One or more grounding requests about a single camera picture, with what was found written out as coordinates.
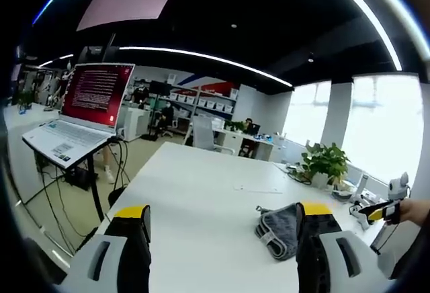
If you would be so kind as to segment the person's right hand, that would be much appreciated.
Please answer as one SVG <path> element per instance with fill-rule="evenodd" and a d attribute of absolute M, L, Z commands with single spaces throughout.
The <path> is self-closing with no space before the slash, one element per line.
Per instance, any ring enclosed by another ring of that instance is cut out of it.
<path fill-rule="evenodd" d="M 429 200 L 404 199 L 400 203 L 400 221 L 410 221 L 421 226 L 429 214 Z"/>

